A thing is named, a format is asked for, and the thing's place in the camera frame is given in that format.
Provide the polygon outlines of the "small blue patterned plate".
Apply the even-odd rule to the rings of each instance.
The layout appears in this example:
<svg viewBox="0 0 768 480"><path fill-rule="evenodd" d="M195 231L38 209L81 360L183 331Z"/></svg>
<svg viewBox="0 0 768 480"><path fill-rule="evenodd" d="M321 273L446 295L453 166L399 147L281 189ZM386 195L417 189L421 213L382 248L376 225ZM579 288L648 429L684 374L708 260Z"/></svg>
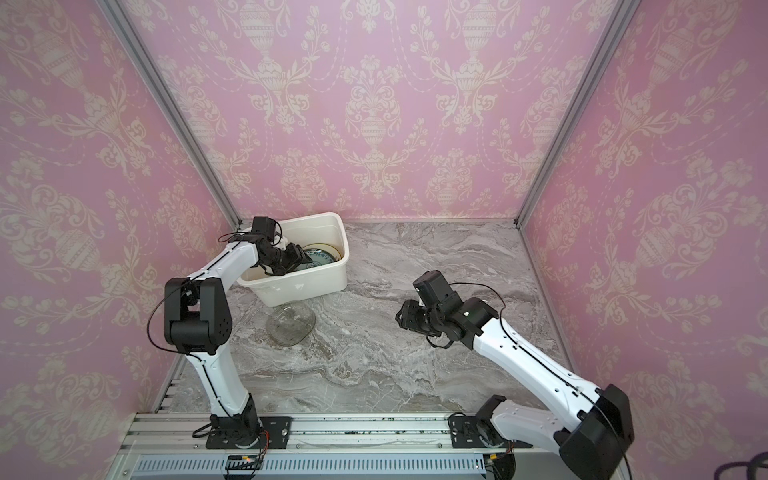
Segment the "small blue patterned plate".
<svg viewBox="0 0 768 480"><path fill-rule="evenodd" d="M322 248L308 248L304 253L310 260L310 263L307 265L308 268L330 265L338 261L338 258L330 251Z"/></svg>

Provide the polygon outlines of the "clear glass plate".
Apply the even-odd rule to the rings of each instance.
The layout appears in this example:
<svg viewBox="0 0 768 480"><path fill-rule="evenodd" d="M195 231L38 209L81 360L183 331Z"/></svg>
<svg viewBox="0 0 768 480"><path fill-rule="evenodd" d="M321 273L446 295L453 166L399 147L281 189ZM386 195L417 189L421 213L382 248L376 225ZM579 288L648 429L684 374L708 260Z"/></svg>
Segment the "clear glass plate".
<svg viewBox="0 0 768 480"><path fill-rule="evenodd" d="M277 306L266 322L269 338L282 347L292 347L309 336L316 325L317 316L306 304L286 303Z"/></svg>

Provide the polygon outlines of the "beige plate brown rim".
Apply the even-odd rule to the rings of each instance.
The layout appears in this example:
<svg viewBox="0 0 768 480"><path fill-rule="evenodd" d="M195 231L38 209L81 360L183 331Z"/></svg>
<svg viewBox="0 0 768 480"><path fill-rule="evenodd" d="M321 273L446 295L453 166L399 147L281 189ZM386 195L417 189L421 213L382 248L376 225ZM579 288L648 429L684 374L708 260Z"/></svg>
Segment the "beige plate brown rim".
<svg viewBox="0 0 768 480"><path fill-rule="evenodd" d="M308 244L308 245L303 247L304 251L306 249L308 249L308 248L322 248L322 249L328 250L334 256L336 256L338 258L338 261L340 261L342 259L342 257L343 257L343 254L341 253L341 251L338 248L336 248L333 245L327 244L327 243L317 242L317 243Z"/></svg>

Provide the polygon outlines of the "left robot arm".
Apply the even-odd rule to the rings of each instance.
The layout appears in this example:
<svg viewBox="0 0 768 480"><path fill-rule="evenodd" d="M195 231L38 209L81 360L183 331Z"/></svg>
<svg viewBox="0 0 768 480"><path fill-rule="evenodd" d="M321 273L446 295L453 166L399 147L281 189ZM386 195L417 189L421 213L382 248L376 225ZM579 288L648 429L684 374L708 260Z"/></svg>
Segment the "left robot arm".
<svg viewBox="0 0 768 480"><path fill-rule="evenodd" d="M284 276L311 262L295 243L280 247L269 236L236 233L205 266L166 283L163 315L167 350L186 357L202 382L211 408L207 448L256 448L264 452L270 441L232 358L234 321L227 299L229 288L251 268Z"/></svg>

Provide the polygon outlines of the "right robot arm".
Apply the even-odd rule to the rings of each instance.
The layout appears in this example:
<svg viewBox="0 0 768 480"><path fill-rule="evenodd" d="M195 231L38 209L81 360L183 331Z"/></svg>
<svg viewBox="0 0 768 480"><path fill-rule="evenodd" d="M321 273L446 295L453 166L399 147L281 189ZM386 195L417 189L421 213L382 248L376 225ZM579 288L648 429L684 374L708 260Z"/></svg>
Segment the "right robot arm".
<svg viewBox="0 0 768 480"><path fill-rule="evenodd" d="M611 479L627 471L635 439L628 395L599 387L561 366L523 338L486 302L472 297L427 305L407 300L398 326L432 340L446 336L492 361L533 393L543 409L493 401L479 421L505 440L522 441L557 454L579 479Z"/></svg>

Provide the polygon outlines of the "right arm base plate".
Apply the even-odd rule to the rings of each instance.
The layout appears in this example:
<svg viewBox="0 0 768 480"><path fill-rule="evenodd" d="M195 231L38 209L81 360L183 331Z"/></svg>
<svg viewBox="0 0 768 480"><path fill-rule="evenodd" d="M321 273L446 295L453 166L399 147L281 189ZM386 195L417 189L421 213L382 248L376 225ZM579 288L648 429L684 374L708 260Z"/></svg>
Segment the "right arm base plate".
<svg viewBox="0 0 768 480"><path fill-rule="evenodd" d="M509 441L496 431L489 420L457 412L447 418L447 424L454 449L508 448Z"/></svg>

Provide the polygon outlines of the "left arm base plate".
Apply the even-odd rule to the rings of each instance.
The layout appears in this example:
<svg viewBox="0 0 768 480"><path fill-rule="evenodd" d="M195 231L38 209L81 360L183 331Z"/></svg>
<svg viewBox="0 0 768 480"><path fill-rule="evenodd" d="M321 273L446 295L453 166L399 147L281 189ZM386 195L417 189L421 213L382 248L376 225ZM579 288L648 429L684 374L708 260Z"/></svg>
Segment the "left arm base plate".
<svg viewBox="0 0 768 480"><path fill-rule="evenodd" d="M218 426L212 428L206 448L284 450L290 438L293 418L289 416L260 417L254 426Z"/></svg>

